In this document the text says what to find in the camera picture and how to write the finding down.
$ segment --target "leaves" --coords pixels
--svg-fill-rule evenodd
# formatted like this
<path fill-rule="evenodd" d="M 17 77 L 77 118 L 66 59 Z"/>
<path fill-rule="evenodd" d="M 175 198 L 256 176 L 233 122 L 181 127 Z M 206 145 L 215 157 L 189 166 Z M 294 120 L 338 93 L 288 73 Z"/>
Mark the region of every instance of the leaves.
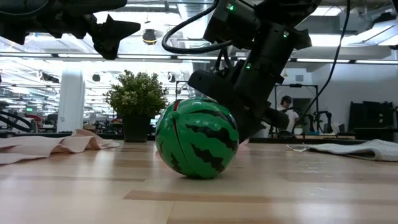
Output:
<path fill-rule="evenodd" d="M 148 114 L 155 116 L 166 107 L 165 95 L 168 89 L 162 89 L 156 73 L 149 76 L 139 72 L 137 75 L 125 70 L 118 77 L 121 85 L 111 85 L 112 90 L 106 92 L 105 102 L 122 116 L 130 114 Z"/>

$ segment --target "wood grain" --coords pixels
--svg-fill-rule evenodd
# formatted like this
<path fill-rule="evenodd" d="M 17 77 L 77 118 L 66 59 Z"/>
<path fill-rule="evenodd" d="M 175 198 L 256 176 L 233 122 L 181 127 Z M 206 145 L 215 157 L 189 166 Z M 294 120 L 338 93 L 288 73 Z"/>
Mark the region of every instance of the wood grain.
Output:
<path fill-rule="evenodd" d="M 1 223 L 398 223 L 398 165 L 241 146 L 218 178 L 169 169 L 153 142 L 0 167 Z"/>

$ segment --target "plant pot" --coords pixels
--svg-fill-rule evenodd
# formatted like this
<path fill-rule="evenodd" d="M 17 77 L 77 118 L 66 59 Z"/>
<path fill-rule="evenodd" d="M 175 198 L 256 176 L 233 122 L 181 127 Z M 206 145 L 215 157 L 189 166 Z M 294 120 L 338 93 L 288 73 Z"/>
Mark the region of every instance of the plant pot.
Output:
<path fill-rule="evenodd" d="M 125 142 L 146 142 L 149 133 L 150 117 L 131 114 L 123 116 L 123 134 Z"/>

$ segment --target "potted plant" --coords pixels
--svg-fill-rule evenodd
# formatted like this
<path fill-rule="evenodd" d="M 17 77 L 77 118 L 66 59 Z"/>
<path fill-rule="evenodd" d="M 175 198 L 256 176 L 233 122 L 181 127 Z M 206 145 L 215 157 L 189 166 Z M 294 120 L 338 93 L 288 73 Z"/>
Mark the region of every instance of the potted plant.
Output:
<path fill-rule="evenodd" d="M 162 88 L 158 75 L 125 70 L 118 77 L 119 85 L 111 85 L 104 94 L 105 102 L 122 116 L 124 141 L 146 142 L 150 119 L 166 107 L 167 89 Z"/>

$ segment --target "watermelon ball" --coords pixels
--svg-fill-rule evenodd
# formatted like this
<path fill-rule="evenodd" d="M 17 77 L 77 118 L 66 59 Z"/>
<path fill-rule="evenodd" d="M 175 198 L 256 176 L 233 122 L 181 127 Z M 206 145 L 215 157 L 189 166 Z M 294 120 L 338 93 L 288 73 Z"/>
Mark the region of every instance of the watermelon ball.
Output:
<path fill-rule="evenodd" d="M 239 145 L 236 122 L 217 102 L 205 98 L 177 100 L 156 126 L 162 160 L 187 177 L 210 179 L 223 172 Z"/>

